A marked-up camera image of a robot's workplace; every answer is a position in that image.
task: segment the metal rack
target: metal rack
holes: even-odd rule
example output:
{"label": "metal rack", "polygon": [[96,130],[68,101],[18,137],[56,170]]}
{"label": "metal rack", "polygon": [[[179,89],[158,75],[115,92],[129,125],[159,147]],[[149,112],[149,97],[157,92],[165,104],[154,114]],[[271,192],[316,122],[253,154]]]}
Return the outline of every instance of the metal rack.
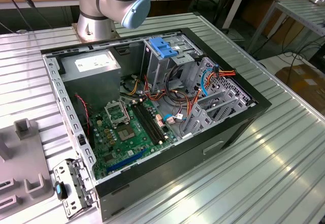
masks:
{"label": "metal rack", "polygon": [[[148,18],[122,37],[148,30],[189,27],[236,68],[271,108],[216,157],[180,176],[108,223],[318,223],[325,214],[325,118],[201,16]],[[70,27],[0,36],[0,127],[29,118],[39,125],[51,177],[73,158],[43,65],[40,49],[78,44]],[[55,195],[2,220],[68,222]],[[71,223],[100,223],[96,208]]]}
{"label": "metal rack", "polygon": [[320,36],[325,35],[324,19],[325,19],[325,7],[318,6],[308,0],[285,0],[275,1],[269,8],[262,22],[258,26],[254,33],[248,47],[247,52],[251,52],[252,48],[263,32],[264,28],[268,24],[275,10],[283,12],[284,16],[281,16],[279,21],[275,24],[270,34],[272,34],[280,26],[281,22],[285,19],[285,16],[289,16],[301,23],[311,31],[317,33]]}

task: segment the electronic equipment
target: electronic equipment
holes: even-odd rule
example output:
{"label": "electronic equipment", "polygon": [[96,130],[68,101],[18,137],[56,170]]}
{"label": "electronic equipment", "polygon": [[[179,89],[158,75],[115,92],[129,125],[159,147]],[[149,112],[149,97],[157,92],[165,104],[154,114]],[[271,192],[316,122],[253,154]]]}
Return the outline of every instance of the electronic equipment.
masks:
{"label": "electronic equipment", "polygon": [[147,17],[150,0],[79,0],[78,35],[84,42],[118,37],[114,21],[137,28]]}
{"label": "electronic equipment", "polygon": [[188,28],[42,55],[77,153],[53,169],[69,219],[97,206],[108,220],[231,146],[271,105]]}

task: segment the white label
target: white label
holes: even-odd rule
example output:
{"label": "white label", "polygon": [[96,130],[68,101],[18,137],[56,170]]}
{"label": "white label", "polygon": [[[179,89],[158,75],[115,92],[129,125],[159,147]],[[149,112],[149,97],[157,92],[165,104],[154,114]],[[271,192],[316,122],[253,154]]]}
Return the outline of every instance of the white label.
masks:
{"label": "white label", "polygon": [[317,85],[317,83],[316,83],[313,79],[305,79],[305,81],[306,81],[309,85]]}
{"label": "white label", "polygon": [[82,58],[75,61],[75,64],[80,72],[115,65],[116,62],[107,55],[95,55],[92,57]]}
{"label": "white label", "polygon": [[304,70],[302,70],[301,68],[294,68],[294,71],[299,74],[299,75],[304,75],[306,74]]}
{"label": "white label", "polygon": [[177,119],[183,119],[183,114],[178,113],[178,114],[176,115],[176,117],[177,117]]}

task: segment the metal table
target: metal table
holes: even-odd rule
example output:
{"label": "metal table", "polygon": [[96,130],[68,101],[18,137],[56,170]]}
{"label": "metal table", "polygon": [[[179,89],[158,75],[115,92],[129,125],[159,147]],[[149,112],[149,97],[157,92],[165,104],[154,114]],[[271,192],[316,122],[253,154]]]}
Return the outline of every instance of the metal table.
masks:
{"label": "metal table", "polygon": [[[325,214],[325,118],[270,75],[252,57],[194,14],[147,18],[122,37],[189,27],[272,102],[231,147],[107,223],[318,223]],[[3,35],[0,50],[0,126],[35,119],[50,172],[74,157],[54,101],[40,49],[78,44],[71,27]],[[71,223],[98,223],[95,207]],[[6,223],[65,223],[53,196]]]}
{"label": "metal table", "polygon": [[308,0],[274,1],[253,35],[248,45],[247,52],[251,52],[252,48],[255,47],[259,36],[263,32],[276,9],[283,12],[283,14],[274,25],[268,37],[279,28],[286,16],[293,18],[295,21],[301,23],[320,36],[325,35],[325,27],[323,24],[325,19],[325,7],[318,6]]}

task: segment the motherboard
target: motherboard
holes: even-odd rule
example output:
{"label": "motherboard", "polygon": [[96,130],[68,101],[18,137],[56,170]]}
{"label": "motherboard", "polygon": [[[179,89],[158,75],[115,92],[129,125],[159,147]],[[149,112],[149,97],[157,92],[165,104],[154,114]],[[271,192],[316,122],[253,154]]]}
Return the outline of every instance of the motherboard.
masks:
{"label": "motherboard", "polygon": [[[112,121],[124,117],[123,109],[129,122],[112,124]],[[160,114],[151,101],[114,106],[108,111],[103,110],[89,119],[94,137],[92,150],[97,159],[93,167],[96,179],[108,176],[177,141],[169,126],[159,120]]]}

